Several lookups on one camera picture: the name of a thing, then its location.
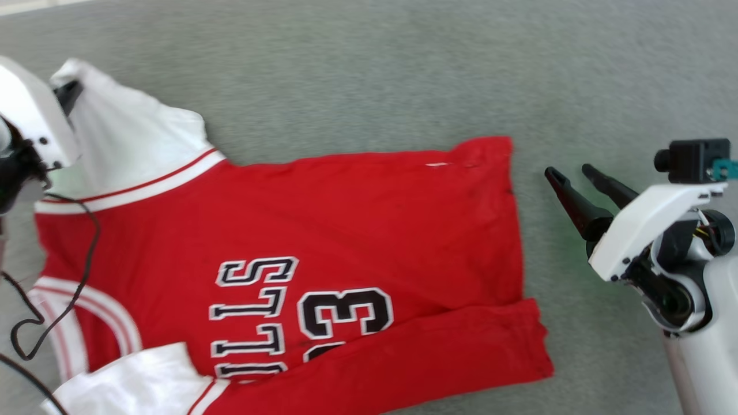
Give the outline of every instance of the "red basketball jersey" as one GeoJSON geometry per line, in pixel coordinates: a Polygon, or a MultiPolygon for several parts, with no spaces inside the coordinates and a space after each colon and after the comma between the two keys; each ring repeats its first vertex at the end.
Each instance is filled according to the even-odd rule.
{"type": "MultiPolygon", "coordinates": [[[[199,373],[231,380],[208,413],[375,414],[552,374],[537,307],[523,299],[509,139],[238,167],[193,138],[196,114],[73,64],[78,77],[86,68],[72,114],[82,141],[100,137],[100,122],[83,119],[99,100],[159,111],[140,111],[148,134],[105,141],[109,165],[83,160],[52,178],[102,228],[89,282],[52,332],[64,379],[186,342],[199,373]],[[175,156],[116,166],[126,140],[175,156]],[[94,183],[80,187],[81,176],[94,183]]],[[[121,118],[96,119],[113,131],[121,118]]],[[[36,210],[48,259],[32,297],[53,320],[94,224],[74,204],[36,210]]]]}

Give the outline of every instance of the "teal connector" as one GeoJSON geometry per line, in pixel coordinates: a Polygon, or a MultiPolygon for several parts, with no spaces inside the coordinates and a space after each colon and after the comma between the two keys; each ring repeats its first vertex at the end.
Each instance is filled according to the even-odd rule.
{"type": "Polygon", "coordinates": [[[712,178],[716,182],[738,179],[738,161],[718,159],[712,163],[712,178]]]}

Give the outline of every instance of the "red stripe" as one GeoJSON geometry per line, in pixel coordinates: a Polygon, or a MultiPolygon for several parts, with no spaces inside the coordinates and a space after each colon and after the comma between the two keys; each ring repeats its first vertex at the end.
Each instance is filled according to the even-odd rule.
{"type": "MultiPolygon", "coordinates": [[[[215,151],[215,149],[214,148],[211,148],[210,150],[205,151],[203,154],[201,154],[200,157],[194,159],[192,162],[190,162],[190,163],[182,166],[181,168],[176,169],[175,171],[173,171],[173,172],[171,172],[171,173],[169,173],[169,174],[167,174],[165,176],[161,176],[158,179],[151,180],[150,182],[146,182],[146,183],[143,183],[141,185],[134,186],[132,188],[123,189],[121,191],[112,192],[112,193],[106,193],[106,194],[101,194],[99,196],[88,197],[87,199],[80,199],[80,202],[87,203],[87,202],[91,202],[93,200],[104,199],[104,198],[110,197],[110,196],[117,196],[117,195],[122,194],[122,193],[127,193],[127,192],[130,192],[130,191],[135,191],[135,190],[138,190],[140,188],[145,188],[146,186],[152,185],[154,183],[161,182],[164,179],[168,179],[168,178],[174,176],[175,174],[181,173],[181,172],[187,170],[188,168],[194,166],[195,164],[197,164],[198,161],[204,159],[208,154],[211,154],[214,151],[215,151]]],[[[42,200],[42,202],[43,203],[71,203],[71,202],[68,202],[66,200],[58,200],[58,199],[48,199],[48,200],[44,199],[44,200],[42,200]]]]}
{"type": "MultiPolygon", "coordinates": [[[[43,291],[56,292],[57,294],[63,294],[63,295],[69,295],[69,296],[73,295],[73,293],[63,291],[62,289],[49,288],[49,287],[43,287],[43,286],[37,286],[36,288],[42,289],[43,291]]],[[[118,316],[116,316],[115,313],[111,312],[107,306],[100,304],[97,301],[92,300],[91,298],[86,297],[84,294],[80,295],[80,298],[83,298],[85,301],[89,301],[90,303],[100,307],[103,311],[108,313],[108,316],[111,317],[115,321],[115,323],[118,324],[118,329],[120,329],[120,331],[123,333],[123,340],[125,341],[125,345],[128,347],[128,350],[130,350],[131,353],[133,353],[134,352],[133,342],[128,337],[128,333],[125,331],[125,325],[123,324],[122,321],[120,321],[118,316]]]]}
{"type": "Polygon", "coordinates": [[[210,389],[212,389],[213,386],[215,386],[215,380],[213,380],[212,382],[210,382],[210,384],[205,389],[205,392],[203,392],[202,395],[200,395],[200,397],[197,398],[197,400],[195,401],[195,403],[193,403],[192,406],[190,406],[190,410],[187,411],[187,415],[191,415],[192,414],[192,410],[195,409],[195,407],[197,407],[197,405],[205,398],[205,395],[207,395],[207,393],[210,392],[210,389]]]}
{"type": "MultiPolygon", "coordinates": [[[[49,308],[49,304],[46,304],[46,298],[44,298],[43,296],[41,296],[41,308],[44,309],[46,315],[55,315],[55,313],[49,308]]],[[[72,364],[70,363],[69,359],[69,351],[66,350],[66,342],[64,341],[61,325],[57,325],[54,327],[52,335],[58,340],[57,344],[59,345],[59,352],[61,353],[61,357],[64,363],[64,381],[66,382],[67,380],[70,380],[72,378],[72,364]]]]}

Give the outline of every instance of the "white sleeve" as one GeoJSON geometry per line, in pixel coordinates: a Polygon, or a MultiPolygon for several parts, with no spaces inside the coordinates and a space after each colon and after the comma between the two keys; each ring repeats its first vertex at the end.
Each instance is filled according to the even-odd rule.
{"type": "MultiPolygon", "coordinates": [[[[91,374],[79,374],[54,392],[69,415],[202,414],[228,386],[197,373],[184,343],[130,354],[91,374]]],[[[46,400],[41,407],[58,415],[46,400]]]]}
{"type": "Polygon", "coordinates": [[[55,193],[85,199],[124,191],[177,171],[213,148],[196,112],[166,106],[78,59],[69,59],[51,84],[70,80],[84,87],[69,117],[81,157],[49,175],[55,193]]]}

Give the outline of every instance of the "white jersey trim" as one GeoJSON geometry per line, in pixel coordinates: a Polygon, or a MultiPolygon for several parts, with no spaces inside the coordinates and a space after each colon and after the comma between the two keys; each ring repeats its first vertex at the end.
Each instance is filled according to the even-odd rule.
{"type": "MultiPolygon", "coordinates": [[[[64,311],[68,304],[39,289],[31,290],[28,296],[36,309],[44,316],[47,326],[64,311]]],[[[51,331],[51,340],[62,382],[89,371],[87,346],[74,310],[67,313],[64,319],[54,327],[51,331]]]]}
{"type": "MultiPolygon", "coordinates": [[[[46,324],[51,323],[62,313],[72,300],[76,290],[77,283],[72,281],[47,276],[40,277],[36,281],[31,290],[32,296],[37,300],[45,300],[48,304],[53,304],[50,308],[45,309],[45,313],[48,314],[44,316],[46,324]]],[[[90,286],[85,286],[75,305],[91,312],[110,327],[118,342],[121,356],[142,350],[141,336],[134,319],[125,307],[110,295],[90,286]]],[[[60,322],[58,327],[61,330],[54,346],[59,359],[65,362],[63,364],[66,368],[65,371],[61,371],[62,376],[71,374],[73,377],[79,373],[87,372],[89,361],[84,337],[73,311],[60,322]]]]}
{"type": "MultiPolygon", "coordinates": [[[[110,195],[103,195],[98,197],[92,197],[89,199],[83,199],[87,208],[93,212],[98,210],[105,210],[109,208],[115,208],[116,206],[127,205],[132,202],[138,202],[139,200],[147,199],[152,196],[170,191],[177,188],[197,176],[203,174],[205,171],[210,170],[213,166],[217,165],[221,161],[225,160],[225,156],[214,148],[210,148],[197,157],[189,165],[174,171],[172,174],[163,176],[158,180],[149,182],[140,187],[135,187],[130,190],[120,191],[111,193],[110,195]]],[[[35,203],[36,213],[52,213],[52,214],[76,214],[85,213],[85,210],[76,203],[69,202],[58,202],[52,200],[41,200],[35,203]]]]}
{"type": "Polygon", "coordinates": [[[230,382],[227,380],[216,380],[213,383],[213,386],[207,390],[202,399],[200,399],[200,402],[197,402],[188,415],[203,415],[207,408],[221,396],[229,384],[230,382]]]}

